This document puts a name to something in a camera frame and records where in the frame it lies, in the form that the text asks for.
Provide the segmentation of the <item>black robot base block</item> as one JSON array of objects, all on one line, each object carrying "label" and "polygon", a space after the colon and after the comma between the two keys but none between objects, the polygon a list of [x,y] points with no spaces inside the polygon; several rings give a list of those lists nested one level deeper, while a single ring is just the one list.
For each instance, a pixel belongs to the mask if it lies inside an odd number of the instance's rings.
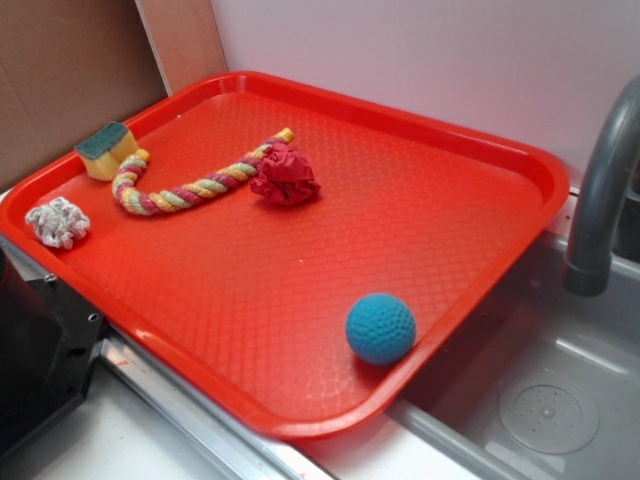
[{"label": "black robot base block", "polygon": [[87,397],[104,314],[61,279],[26,280],[1,254],[1,458]]}]

